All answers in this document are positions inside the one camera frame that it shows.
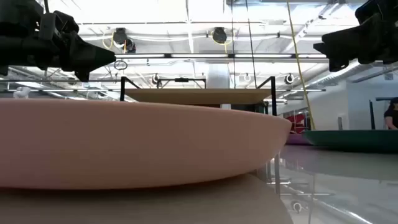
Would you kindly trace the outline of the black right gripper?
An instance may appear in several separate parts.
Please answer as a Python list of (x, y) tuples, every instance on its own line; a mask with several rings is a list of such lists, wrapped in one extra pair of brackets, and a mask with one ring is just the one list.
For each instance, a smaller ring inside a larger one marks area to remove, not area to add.
[(398, 0), (367, 0), (355, 16), (359, 26), (325, 34), (323, 43), (313, 44), (329, 60), (329, 71), (346, 68), (365, 46), (367, 60), (398, 62)]

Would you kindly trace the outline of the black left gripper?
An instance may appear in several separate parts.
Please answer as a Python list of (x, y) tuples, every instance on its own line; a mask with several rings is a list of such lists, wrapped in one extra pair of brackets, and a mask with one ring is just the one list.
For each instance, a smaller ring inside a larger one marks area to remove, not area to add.
[(77, 32), (74, 18), (62, 12), (0, 12), (0, 65), (60, 67), (89, 82), (90, 72), (115, 62), (116, 56)]

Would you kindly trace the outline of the pink plastic plate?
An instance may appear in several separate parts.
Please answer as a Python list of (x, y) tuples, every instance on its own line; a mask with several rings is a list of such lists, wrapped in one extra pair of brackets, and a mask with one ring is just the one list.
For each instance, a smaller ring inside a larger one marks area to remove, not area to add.
[(291, 131), (287, 138), (286, 145), (311, 145), (311, 143), (302, 134)]

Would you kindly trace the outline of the person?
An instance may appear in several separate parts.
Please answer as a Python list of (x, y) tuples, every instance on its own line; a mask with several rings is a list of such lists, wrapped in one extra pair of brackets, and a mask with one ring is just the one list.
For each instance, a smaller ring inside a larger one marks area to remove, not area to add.
[(389, 107), (384, 113), (384, 121), (388, 129), (398, 129), (398, 97), (390, 100)]

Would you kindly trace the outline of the peach plastic plate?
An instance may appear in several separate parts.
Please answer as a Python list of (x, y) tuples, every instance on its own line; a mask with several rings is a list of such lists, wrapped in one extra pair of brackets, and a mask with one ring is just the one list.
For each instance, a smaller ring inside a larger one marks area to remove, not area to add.
[(0, 99), (0, 187), (103, 190), (245, 174), (283, 148), (278, 116), (159, 103)]

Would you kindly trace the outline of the red background equipment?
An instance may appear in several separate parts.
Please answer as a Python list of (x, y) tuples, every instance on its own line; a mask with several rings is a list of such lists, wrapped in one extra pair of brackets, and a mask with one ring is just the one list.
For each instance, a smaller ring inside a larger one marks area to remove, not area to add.
[(294, 114), (286, 117), (291, 122), (291, 133), (301, 134), (308, 129), (307, 118), (304, 113)]

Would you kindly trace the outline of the green plastic plate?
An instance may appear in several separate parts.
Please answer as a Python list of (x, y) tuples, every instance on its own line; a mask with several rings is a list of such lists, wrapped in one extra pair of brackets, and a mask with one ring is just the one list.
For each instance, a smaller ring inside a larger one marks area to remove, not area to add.
[(305, 131), (303, 136), (315, 147), (330, 151), (398, 154), (398, 130)]

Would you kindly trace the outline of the long ceiling light bar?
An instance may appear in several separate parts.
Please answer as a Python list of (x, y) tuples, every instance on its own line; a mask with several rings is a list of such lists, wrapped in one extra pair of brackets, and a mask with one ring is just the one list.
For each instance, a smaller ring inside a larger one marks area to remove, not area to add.
[(116, 58), (295, 58), (295, 54), (116, 54)]

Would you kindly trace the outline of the white room column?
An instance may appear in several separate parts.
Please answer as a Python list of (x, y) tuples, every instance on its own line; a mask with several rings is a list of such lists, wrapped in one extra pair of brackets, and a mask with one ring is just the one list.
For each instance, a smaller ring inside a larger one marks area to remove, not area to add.
[(228, 64), (224, 63), (211, 63), (208, 67), (208, 73), (206, 76), (206, 87), (207, 88), (230, 88), (230, 74)]

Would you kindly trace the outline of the wooden shelf with black frame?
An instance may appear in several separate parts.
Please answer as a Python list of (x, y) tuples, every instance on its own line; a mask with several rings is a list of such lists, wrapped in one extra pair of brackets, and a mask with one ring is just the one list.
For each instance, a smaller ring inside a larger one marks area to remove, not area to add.
[(121, 188), (220, 180), (273, 159), (289, 123), (264, 111), (273, 90), (126, 88), (116, 174)]

